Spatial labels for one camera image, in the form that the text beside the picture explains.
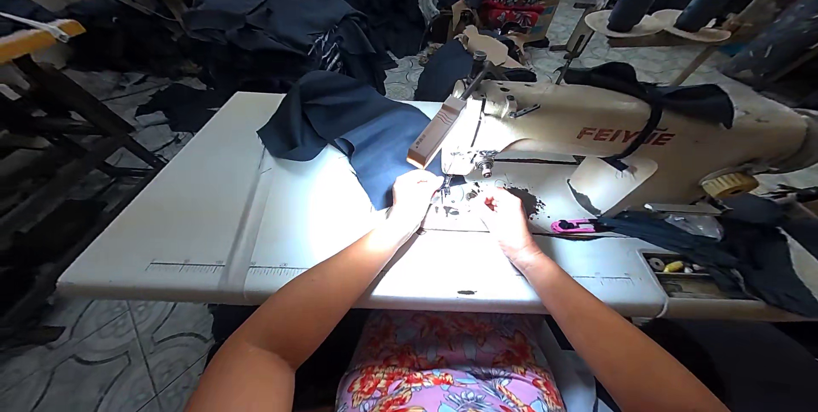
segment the floral clothing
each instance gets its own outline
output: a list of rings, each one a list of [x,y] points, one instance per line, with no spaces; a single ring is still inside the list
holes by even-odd
[[[337,412],[564,412],[530,319],[374,311]]]

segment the forearm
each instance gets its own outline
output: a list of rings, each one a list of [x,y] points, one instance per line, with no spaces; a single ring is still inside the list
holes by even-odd
[[[385,220],[348,248],[279,289],[230,336],[228,343],[234,339],[257,346],[297,368],[411,234],[412,227],[404,222]]]
[[[622,410],[727,410],[675,358],[541,251],[520,263],[568,341]]]

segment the cardboard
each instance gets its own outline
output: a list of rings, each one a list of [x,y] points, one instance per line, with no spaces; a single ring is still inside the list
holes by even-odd
[[[546,33],[548,32],[548,26],[551,25],[551,20],[554,19],[554,14],[557,12],[557,6],[559,6],[559,0],[540,0],[537,4],[541,4],[542,6],[546,7],[543,10],[542,14],[537,18],[537,23],[528,30],[528,33],[522,35],[521,38],[523,39],[524,43],[529,43],[532,41],[539,41],[546,38]]]
[[[505,44],[488,35],[481,35],[475,26],[466,27],[465,30],[463,30],[463,33],[458,36],[460,37],[460,41],[463,43],[463,46],[467,51],[485,52],[487,60],[496,66],[523,68],[519,62],[509,57],[509,50]]]
[[[477,22],[480,21],[480,18],[477,16],[477,12],[474,9],[469,8],[469,5],[465,2],[465,0],[455,2],[452,5],[452,22],[449,23],[449,35],[446,40],[451,40],[455,36],[463,33],[463,30],[465,30],[465,20],[461,20],[463,12],[471,12],[472,20]]]

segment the industrial sewing machine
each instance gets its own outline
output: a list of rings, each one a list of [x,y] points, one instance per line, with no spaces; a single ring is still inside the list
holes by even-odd
[[[491,177],[509,151],[585,156],[565,183],[594,216],[613,216],[646,203],[690,204],[744,193],[755,174],[799,170],[818,162],[818,122],[755,94],[732,97],[731,129],[664,111],[660,123],[619,170],[601,158],[619,154],[639,135],[647,103],[608,89],[551,82],[484,80],[491,70],[475,53],[472,75],[409,149],[426,167],[442,152],[444,173]],[[549,165],[541,165],[543,176]]]

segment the sewing machine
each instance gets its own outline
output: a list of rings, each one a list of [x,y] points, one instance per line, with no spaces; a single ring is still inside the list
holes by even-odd
[[[495,161],[508,152],[535,160],[549,159],[540,154],[585,156],[567,185],[593,216],[744,193],[758,186],[755,174],[818,162],[818,122],[810,111],[752,98],[734,101],[729,130],[665,110],[656,130],[622,158],[627,168],[619,170],[600,158],[619,154],[637,138],[650,114],[647,103],[592,86],[472,76],[457,83],[407,160],[425,167],[440,149],[444,173],[491,177]]]

